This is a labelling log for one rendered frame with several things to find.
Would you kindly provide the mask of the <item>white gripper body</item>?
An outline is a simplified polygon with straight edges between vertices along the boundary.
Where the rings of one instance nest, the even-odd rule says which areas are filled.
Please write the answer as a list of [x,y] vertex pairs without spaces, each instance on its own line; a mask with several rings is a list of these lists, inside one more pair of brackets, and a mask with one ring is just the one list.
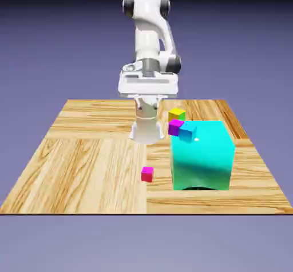
[[141,71],[121,71],[118,92],[122,97],[160,96],[174,98],[179,91],[178,75],[154,72],[154,77],[144,77]]

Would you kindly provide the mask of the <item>small yellow cube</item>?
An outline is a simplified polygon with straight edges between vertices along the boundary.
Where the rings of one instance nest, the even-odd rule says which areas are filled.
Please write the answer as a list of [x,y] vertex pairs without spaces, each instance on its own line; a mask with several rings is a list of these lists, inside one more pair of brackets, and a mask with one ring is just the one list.
[[173,119],[185,121],[185,110],[176,107],[171,109],[168,112],[168,122],[172,121]]

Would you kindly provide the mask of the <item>small purple cube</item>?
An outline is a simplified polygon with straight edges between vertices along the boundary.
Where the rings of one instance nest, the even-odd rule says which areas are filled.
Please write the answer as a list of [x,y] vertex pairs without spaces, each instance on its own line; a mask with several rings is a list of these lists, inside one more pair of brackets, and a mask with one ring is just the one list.
[[168,134],[171,136],[179,136],[180,127],[184,124],[184,121],[178,119],[172,119],[168,124]]

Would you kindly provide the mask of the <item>small blue cube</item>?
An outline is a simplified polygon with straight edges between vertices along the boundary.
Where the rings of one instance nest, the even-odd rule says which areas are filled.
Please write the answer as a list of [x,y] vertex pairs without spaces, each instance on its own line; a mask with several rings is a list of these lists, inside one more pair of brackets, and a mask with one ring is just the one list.
[[185,121],[179,128],[179,139],[193,142],[196,138],[197,124],[195,121]]

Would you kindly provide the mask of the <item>small pink cube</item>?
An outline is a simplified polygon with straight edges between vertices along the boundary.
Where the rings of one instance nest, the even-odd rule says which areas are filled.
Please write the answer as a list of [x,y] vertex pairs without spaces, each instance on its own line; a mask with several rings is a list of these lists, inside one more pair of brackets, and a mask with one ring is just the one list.
[[144,166],[141,171],[141,180],[144,182],[153,181],[154,168],[149,166]]

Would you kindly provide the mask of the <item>large cyan box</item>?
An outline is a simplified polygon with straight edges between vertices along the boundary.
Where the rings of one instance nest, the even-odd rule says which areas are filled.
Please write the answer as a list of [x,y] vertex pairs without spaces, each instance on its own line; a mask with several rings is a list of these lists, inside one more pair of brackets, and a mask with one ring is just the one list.
[[193,142],[171,137],[173,189],[228,190],[235,144],[222,121],[195,122]]

